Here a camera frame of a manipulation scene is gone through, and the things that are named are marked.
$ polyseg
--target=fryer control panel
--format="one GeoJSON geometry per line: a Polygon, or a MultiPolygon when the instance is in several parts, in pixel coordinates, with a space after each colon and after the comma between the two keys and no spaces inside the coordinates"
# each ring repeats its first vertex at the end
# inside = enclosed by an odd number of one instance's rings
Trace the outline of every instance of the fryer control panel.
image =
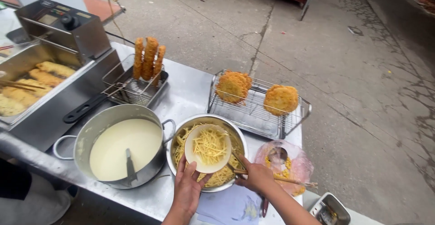
{"type": "Polygon", "coordinates": [[[20,16],[65,31],[74,30],[92,19],[99,19],[98,16],[52,0],[31,3],[25,6],[20,16]]]}

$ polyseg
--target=fried food in oil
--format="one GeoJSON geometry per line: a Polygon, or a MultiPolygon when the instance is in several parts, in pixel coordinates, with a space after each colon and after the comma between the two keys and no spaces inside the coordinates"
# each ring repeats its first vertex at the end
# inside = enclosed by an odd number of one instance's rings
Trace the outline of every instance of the fried food in oil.
{"type": "Polygon", "coordinates": [[[59,85],[60,83],[62,83],[62,81],[64,81],[64,79],[58,78],[54,75],[51,75],[47,72],[40,70],[40,69],[33,69],[33,70],[29,71],[29,74],[31,77],[38,80],[40,83],[43,83],[43,84],[46,84],[46,85],[52,86],[52,87],[55,87],[55,86],[59,85]]]}
{"type": "Polygon", "coordinates": [[[31,89],[35,90],[34,92],[32,92],[32,91],[26,91],[27,93],[32,94],[35,97],[42,97],[42,96],[47,94],[52,89],[48,85],[42,84],[39,81],[34,80],[34,79],[20,79],[20,80],[17,80],[17,82],[19,82],[19,83],[26,83],[26,84],[29,84],[29,85],[32,85],[32,86],[44,87],[45,89],[40,89],[40,88],[34,88],[34,87],[32,87],[31,89]]]}
{"type": "Polygon", "coordinates": [[[139,79],[142,72],[142,51],[144,50],[144,39],[142,37],[136,38],[134,42],[134,65],[133,65],[133,78],[139,79]]]}
{"type": "Polygon", "coordinates": [[[159,43],[154,37],[147,37],[147,45],[145,46],[144,63],[142,64],[142,78],[144,80],[151,79],[153,76],[153,62],[157,52],[159,43]]]}
{"type": "Polygon", "coordinates": [[[224,101],[236,104],[247,97],[251,88],[252,79],[247,73],[232,72],[227,70],[216,85],[216,94],[224,101]]]}
{"type": "Polygon", "coordinates": [[[26,90],[14,88],[14,87],[3,88],[3,95],[21,103],[25,107],[29,107],[39,99],[33,96],[32,94],[28,93],[28,91],[26,90]]]}
{"type": "Polygon", "coordinates": [[[294,87],[273,85],[264,99],[264,109],[273,115],[282,116],[297,108],[297,90],[294,87]]]}
{"type": "Polygon", "coordinates": [[[166,47],[165,46],[160,46],[159,47],[159,52],[157,54],[156,64],[154,66],[154,72],[153,72],[153,77],[155,77],[155,79],[153,81],[153,85],[155,87],[159,84],[160,71],[162,70],[162,62],[163,62],[163,56],[164,56],[165,52],[166,52],[166,47]]]}
{"type": "Polygon", "coordinates": [[[72,74],[74,74],[74,72],[76,72],[70,67],[49,61],[38,63],[36,67],[42,71],[56,73],[57,75],[65,78],[70,77],[72,74]]]}
{"type": "Polygon", "coordinates": [[[26,107],[19,102],[0,94],[0,115],[4,117],[13,116],[26,110],[26,107]]]}

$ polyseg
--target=hand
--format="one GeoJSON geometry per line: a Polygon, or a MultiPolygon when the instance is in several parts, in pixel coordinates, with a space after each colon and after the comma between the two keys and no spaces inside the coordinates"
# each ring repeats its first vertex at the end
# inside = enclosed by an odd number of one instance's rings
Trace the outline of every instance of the hand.
{"type": "Polygon", "coordinates": [[[247,180],[238,178],[237,185],[247,187],[249,190],[264,196],[267,189],[271,189],[271,186],[277,184],[271,169],[261,164],[251,163],[243,155],[239,155],[239,158],[245,165],[248,175],[247,180]]]}
{"type": "Polygon", "coordinates": [[[196,171],[196,162],[193,161],[186,168],[186,156],[183,155],[178,163],[175,175],[174,201],[171,209],[162,224],[189,223],[198,208],[199,194],[202,187],[213,174],[207,174],[199,182],[197,179],[200,172],[196,171]]]}

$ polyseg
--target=white bowl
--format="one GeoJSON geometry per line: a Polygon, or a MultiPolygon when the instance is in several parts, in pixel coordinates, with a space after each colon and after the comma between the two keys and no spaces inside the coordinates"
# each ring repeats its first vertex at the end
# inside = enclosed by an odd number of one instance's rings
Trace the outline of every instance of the white bowl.
{"type": "Polygon", "coordinates": [[[231,157],[231,140],[229,136],[226,136],[224,138],[225,143],[227,144],[227,152],[224,156],[224,158],[213,164],[213,165],[204,165],[201,162],[201,159],[198,154],[193,153],[193,139],[198,138],[201,134],[201,130],[207,130],[210,128],[214,128],[216,131],[219,131],[220,133],[227,133],[223,128],[217,125],[213,124],[206,124],[199,126],[189,134],[189,136],[186,139],[186,143],[184,144],[184,154],[186,155],[186,161],[188,163],[192,163],[193,161],[196,161],[196,170],[201,173],[214,173],[222,169],[230,160],[231,157]]]}

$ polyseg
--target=stainless steel pot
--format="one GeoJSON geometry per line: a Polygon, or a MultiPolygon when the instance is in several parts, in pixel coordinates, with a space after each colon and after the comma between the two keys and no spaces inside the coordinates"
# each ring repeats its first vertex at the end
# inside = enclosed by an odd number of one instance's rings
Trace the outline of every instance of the stainless steel pot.
{"type": "Polygon", "coordinates": [[[157,174],[157,172],[159,172],[160,169],[163,167],[165,162],[164,148],[166,146],[166,143],[174,136],[175,132],[175,122],[173,120],[166,120],[161,123],[159,118],[154,114],[154,112],[146,107],[135,104],[122,104],[101,111],[99,114],[92,117],[84,125],[84,127],[80,130],[77,136],[65,135],[59,138],[53,145],[53,153],[59,159],[74,160],[76,166],[81,172],[83,172],[86,176],[90,178],[98,180],[98,178],[96,178],[95,175],[92,173],[89,164],[90,150],[92,149],[95,140],[107,128],[113,126],[118,122],[129,119],[145,119],[154,122],[155,124],[160,126],[163,139],[161,146],[159,150],[155,153],[153,159],[142,169],[136,171],[136,175],[138,177],[137,180],[133,180],[131,183],[129,183],[127,181],[127,178],[123,178],[115,181],[100,182],[106,183],[117,189],[131,189],[140,186],[153,178],[157,174]],[[171,122],[173,124],[173,130],[171,135],[167,139],[165,139],[163,125],[167,122],[171,122]],[[60,142],[62,142],[63,139],[66,138],[76,138],[73,157],[62,157],[57,152],[57,146],[60,142]]]}
{"type": "MultiPolygon", "coordinates": [[[[215,114],[197,114],[187,118],[186,120],[178,124],[174,138],[166,145],[166,159],[172,174],[175,175],[177,173],[177,164],[174,160],[174,152],[177,146],[177,136],[184,135],[184,128],[191,128],[192,126],[200,123],[215,124],[224,128],[230,135],[231,144],[237,144],[241,146],[243,150],[243,155],[248,158],[246,140],[242,132],[236,125],[234,125],[231,121],[225,119],[224,117],[215,114]]],[[[207,193],[218,192],[231,187],[234,182],[235,178],[231,179],[229,182],[224,183],[221,186],[213,188],[203,188],[201,191],[207,193]]]]}

